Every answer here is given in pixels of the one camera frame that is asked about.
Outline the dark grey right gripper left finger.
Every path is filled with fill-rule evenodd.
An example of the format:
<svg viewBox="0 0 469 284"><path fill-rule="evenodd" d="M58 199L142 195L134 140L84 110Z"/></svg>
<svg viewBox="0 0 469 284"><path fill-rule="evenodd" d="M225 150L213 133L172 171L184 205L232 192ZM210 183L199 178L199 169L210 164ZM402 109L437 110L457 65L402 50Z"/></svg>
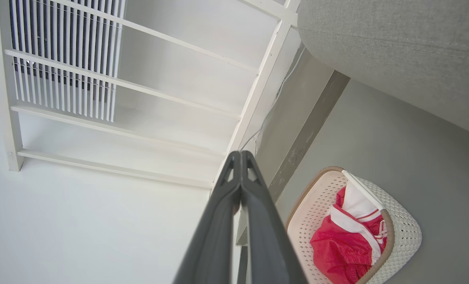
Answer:
<svg viewBox="0 0 469 284"><path fill-rule="evenodd" d="M233 216L240 199L241 153L233 151L220 171L173 283L231 283Z"/></svg>

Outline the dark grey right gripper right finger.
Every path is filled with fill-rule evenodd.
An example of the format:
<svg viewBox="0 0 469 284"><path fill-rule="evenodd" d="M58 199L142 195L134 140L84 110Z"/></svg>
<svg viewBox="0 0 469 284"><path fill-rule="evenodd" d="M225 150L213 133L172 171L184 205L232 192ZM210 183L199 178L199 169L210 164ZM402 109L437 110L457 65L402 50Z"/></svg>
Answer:
<svg viewBox="0 0 469 284"><path fill-rule="evenodd" d="M241 204L247 213L252 284L308 283L254 155L241 152Z"/></svg>

